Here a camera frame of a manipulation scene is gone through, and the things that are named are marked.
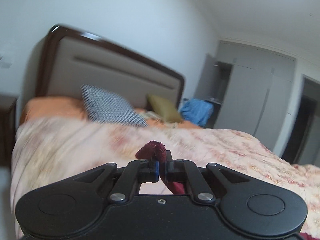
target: green pillow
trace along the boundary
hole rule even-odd
[[[148,101],[156,114],[159,114],[165,122],[182,122],[183,119],[173,103],[156,95],[148,94]]]

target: maroon fabric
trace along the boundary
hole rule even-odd
[[[165,163],[167,158],[165,147],[161,142],[150,141],[136,153],[137,159],[151,160],[153,156],[155,156],[159,161],[159,166],[161,170],[161,165]],[[173,194],[175,195],[185,194],[182,183],[165,182],[163,172],[160,172],[160,178]]]
[[[303,237],[305,240],[320,240],[319,238],[313,238],[311,235],[307,233],[300,233],[300,236]]]

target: orange bed sheet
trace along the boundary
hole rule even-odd
[[[137,113],[145,111],[144,109],[136,109]],[[31,99],[25,106],[20,124],[41,117],[70,117],[80,120],[87,120],[88,115],[84,109],[82,100],[70,97],[38,97]],[[200,129],[199,126],[189,122],[168,124],[161,120],[147,119],[149,126],[159,128],[184,128],[184,129]]]

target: headboard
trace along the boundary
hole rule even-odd
[[[184,78],[181,74],[88,32],[53,26],[45,39],[36,96],[81,99],[80,87],[95,85],[145,108],[148,93],[179,106]]]

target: blue cloth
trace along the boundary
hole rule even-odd
[[[184,104],[180,113],[184,120],[203,127],[213,113],[213,104],[193,98]]]

